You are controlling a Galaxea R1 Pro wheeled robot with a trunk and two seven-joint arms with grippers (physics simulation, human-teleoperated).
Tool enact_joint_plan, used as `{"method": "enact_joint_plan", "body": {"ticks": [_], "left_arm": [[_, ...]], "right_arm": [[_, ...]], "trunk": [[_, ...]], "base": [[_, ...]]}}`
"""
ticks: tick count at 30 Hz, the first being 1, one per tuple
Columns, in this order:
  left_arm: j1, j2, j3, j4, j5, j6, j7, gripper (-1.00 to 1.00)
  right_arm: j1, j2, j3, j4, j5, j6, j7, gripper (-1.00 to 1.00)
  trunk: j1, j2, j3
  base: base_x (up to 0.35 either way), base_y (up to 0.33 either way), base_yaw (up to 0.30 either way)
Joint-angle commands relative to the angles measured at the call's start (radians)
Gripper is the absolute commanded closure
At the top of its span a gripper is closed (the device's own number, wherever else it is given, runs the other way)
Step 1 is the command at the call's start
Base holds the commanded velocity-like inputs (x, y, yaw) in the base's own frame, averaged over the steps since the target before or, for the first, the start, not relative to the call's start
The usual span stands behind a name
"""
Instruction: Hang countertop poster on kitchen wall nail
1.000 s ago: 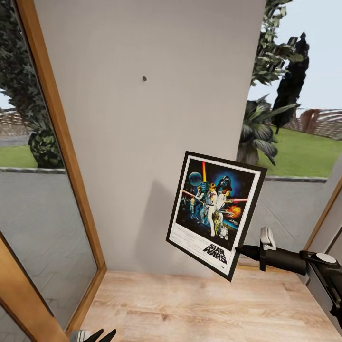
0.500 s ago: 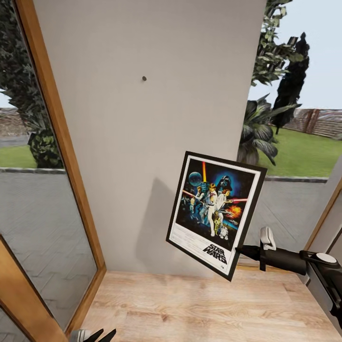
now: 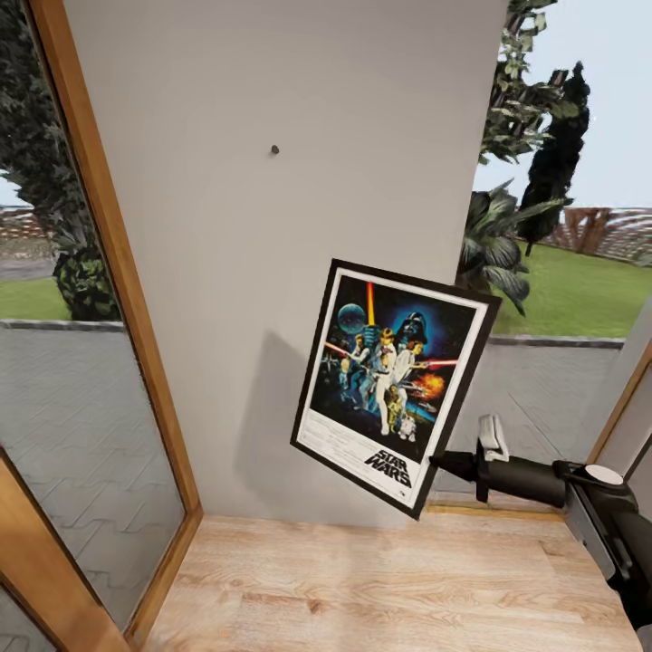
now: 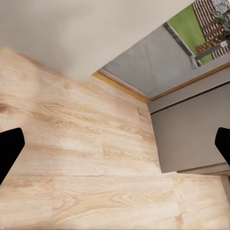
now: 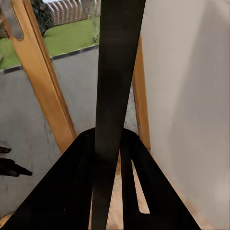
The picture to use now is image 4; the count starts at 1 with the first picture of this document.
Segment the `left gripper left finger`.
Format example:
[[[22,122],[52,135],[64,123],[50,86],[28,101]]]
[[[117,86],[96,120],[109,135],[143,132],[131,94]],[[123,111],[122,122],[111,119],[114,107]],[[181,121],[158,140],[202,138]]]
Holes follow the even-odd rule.
[[[0,184],[24,146],[24,135],[20,127],[0,133]]]

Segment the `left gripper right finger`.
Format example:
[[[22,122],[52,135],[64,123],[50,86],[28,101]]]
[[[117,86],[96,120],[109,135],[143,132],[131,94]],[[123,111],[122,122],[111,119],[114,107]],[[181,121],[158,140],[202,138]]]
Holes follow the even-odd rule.
[[[223,127],[218,129],[215,145],[230,166],[230,129]]]

